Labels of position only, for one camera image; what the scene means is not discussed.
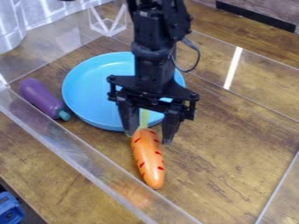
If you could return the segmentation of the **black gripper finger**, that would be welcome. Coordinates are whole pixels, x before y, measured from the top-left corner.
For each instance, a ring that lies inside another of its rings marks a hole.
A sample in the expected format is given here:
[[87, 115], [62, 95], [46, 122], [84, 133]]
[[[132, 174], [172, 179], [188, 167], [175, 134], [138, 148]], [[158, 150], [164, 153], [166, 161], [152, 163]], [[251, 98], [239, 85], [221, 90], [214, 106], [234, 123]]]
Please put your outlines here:
[[128, 100], [118, 102], [118, 111], [126, 134], [131, 137], [139, 127], [139, 107]]
[[170, 144], [184, 119], [184, 113], [179, 108], [168, 108], [163, 119], [163, 144]]

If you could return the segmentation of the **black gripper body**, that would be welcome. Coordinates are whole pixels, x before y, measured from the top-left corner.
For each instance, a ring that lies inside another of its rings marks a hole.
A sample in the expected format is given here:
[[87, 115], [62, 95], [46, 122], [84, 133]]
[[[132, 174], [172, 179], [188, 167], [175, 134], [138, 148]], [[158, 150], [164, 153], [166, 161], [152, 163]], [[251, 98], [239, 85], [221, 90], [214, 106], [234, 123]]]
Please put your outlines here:
[[111, 85], [108, 99], [120, 103], [126, 99], [128, 108], [143, 108], [168, 114], [172, 111], [179, 120], [192, 120], [199, 95], [188, 88], [182, 87], [175, 76], [175, 48], [163, 48], [158, 51], [132, 44], [135, 56], [135, 75], [110, 75]]

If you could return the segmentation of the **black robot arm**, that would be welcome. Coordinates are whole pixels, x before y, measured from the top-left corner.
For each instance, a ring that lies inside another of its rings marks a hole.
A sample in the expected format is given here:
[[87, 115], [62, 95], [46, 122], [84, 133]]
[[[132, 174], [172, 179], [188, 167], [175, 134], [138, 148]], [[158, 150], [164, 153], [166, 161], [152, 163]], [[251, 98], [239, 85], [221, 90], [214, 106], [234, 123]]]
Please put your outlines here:
[[116, 103], [124, 132], [134, 135], [140, 125], [139, 110], [164, 114], [163, 142], [174, 140], [183, 120], [195, 118], [198, 93], [175, 81], [180, 69], [175, 63], [176, 43], [192, 42], [192, 16], [183, 0], [127, 0], [134, 22], [135, 39], [131, 52], [135, 56], [132, 76], [107, 77], [108, 99]]

